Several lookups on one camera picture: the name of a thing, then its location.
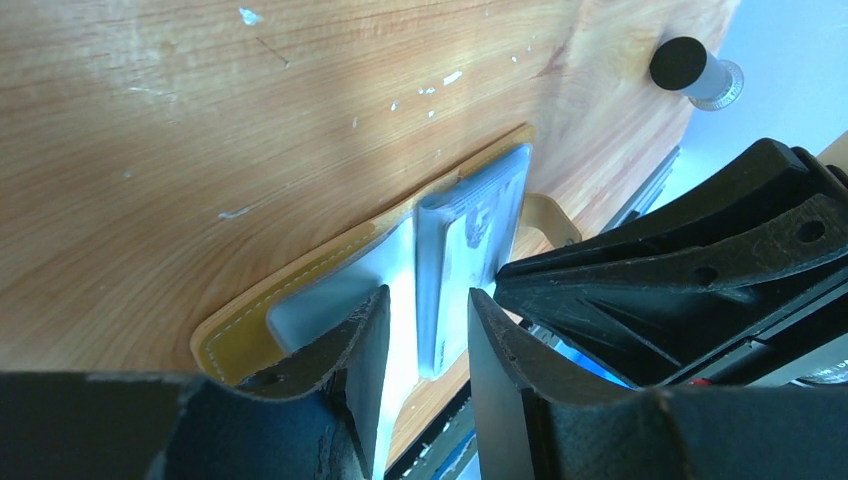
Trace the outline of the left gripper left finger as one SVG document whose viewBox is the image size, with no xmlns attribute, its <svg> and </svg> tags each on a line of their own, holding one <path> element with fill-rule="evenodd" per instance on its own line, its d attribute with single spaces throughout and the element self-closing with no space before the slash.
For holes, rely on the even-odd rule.
<svg viewBox="0 0 848 480">
<path fill-rule="evenodd" d="M 369 479 L 390 291 L 236 386 L 180 372 L 1 375 L 5 479 Z"/>
</svg>

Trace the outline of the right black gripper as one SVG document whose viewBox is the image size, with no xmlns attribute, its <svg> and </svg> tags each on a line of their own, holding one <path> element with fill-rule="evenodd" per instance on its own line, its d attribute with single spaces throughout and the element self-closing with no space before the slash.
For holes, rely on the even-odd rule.
<svg viewBox="0 0 848 480">
<path fill-rule="evenodd" d="M 713 377 L 846 290 L 845 173 L 763 138 L 644 217 L 508 264 L 495 300 L 642 387 Z"/>
</svg>

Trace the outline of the white credit card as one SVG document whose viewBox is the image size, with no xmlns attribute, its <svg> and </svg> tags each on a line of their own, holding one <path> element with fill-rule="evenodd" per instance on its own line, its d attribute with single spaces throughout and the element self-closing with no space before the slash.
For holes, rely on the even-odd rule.
<svg viewBox="0 0 848 480">
<path fill-rule="evenodd" d="M 467 349 L 468 293 L 491 293 L 510 258 L 532 146 L 508 151 L 416 210 L 419 375 L 442 376 Z"/>
</svg>

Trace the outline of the yellow leather card holder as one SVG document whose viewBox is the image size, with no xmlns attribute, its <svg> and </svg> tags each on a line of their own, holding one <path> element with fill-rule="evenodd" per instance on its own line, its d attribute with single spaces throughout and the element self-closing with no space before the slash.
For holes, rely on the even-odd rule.
<svg viewBox="0 0 848 480">
<path fill-rule="evenodd" d="M 292 261 L 204 320 L 190 340 L 199 368 L 229 385 L 269 367 L 343 320 L 368 293 L 387 286 L 391 298 L 388 364 L 380 393 L 371 475 L 384 477 L 395 423 L 419 375 L 416 319 L 416 210 L 427 195 L 470 177 L 537 133 L 522 125 L 426 184 L 387 211 Z M 552 198 L 524 191 L 517 224 L 556 247 L 580 231 Z"/>
</svg>

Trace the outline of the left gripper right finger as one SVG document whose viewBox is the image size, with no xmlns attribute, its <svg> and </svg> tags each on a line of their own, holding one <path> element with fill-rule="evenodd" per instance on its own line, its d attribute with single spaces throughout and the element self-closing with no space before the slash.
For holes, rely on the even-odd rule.
<svg viewBox="0 0 848 480">
<path fill-rule="evenodd" d="M 490 295 L 468 295 L 485 479 L 843 479 L 840 387 L 631 390 L 572 363 Z"/>
</svg>

